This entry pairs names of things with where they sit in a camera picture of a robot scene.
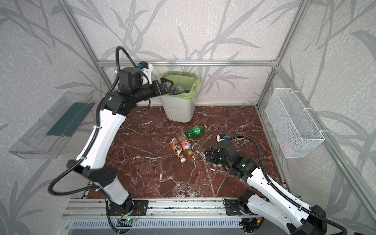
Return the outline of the brown coffee bottle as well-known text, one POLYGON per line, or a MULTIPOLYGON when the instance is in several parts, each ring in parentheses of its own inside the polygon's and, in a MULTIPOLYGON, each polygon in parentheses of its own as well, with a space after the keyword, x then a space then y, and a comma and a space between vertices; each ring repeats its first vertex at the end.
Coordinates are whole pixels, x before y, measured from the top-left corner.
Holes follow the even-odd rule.
POLYGON ((173 138, 170 143, 169 143, 171 149, 173 150, 173 152, 177 155, 178 159, 180 160, 181 163, 185 163, 186 162, 186 157, 184 156, 183 154, 183 149, 180 145, 180 142, 178 141, 178 139, 176 138, 173 138))

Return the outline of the water bottle blue label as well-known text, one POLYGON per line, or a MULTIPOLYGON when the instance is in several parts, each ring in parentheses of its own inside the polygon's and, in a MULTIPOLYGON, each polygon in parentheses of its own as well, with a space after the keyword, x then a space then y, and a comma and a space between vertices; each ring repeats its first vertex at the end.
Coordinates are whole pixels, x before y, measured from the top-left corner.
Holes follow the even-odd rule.
POLYGON ((170 94, 172 95, 179 95, 179 94, 186 94, 186 93, 190 93, 190 90, 186 90, 183 84, 177 84, 170 90, 170 94))

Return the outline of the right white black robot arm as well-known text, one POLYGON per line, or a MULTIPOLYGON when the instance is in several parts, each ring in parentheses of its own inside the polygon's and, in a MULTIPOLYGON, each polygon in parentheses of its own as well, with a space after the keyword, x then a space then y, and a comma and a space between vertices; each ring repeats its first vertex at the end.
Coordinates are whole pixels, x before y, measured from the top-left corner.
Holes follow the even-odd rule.
POLYGON ((324 235, 329 225, 338 228, 341 235, 348 233, 345 227, 327 219, 320 206, 310 206, 271 179, 262 164, 260 147, 256 149, 258 162, 240 156, 229 139, 220 138, 216 148, 205 152, 206 161, 221 165, 265 196, 262 199, 254 192, 245 193, 239 202, 244 214, 257 214, 289 235, 324 235))

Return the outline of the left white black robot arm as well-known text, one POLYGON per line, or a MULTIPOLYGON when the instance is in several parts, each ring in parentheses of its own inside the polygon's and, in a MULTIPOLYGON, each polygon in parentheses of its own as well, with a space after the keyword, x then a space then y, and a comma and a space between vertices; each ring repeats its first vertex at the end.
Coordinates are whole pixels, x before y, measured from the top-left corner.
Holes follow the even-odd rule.
POLYGON ((118 211, 130 213, 134 208, 132 196, 120 183, 118 171, 106 163, 109 148, 118 129, 138 102, 166 95, 173 85, 173 81, 161 78, 131 88, 119 86, 117 91, 106 94, 97 106, 96 124, 84 149, 76 160, 68 161, 68 169, 50 183, 49 193, 65 196, 88 190, 88 187, 69 192, 56 192, 53 189, 68 173, 76 171, 92 181, 91 187, 101 191, 118 211))

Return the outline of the clear bottle red label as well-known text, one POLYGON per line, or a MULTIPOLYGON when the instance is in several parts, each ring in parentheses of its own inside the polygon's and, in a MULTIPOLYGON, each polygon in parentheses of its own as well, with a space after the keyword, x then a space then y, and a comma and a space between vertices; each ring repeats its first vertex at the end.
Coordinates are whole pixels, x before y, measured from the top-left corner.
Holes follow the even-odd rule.
POLYGON ((180 142, 182 149, 185 150, 189 156, 192 156, 193 155, 192 144, 183 132, 179 134, 178 140, 180 142))

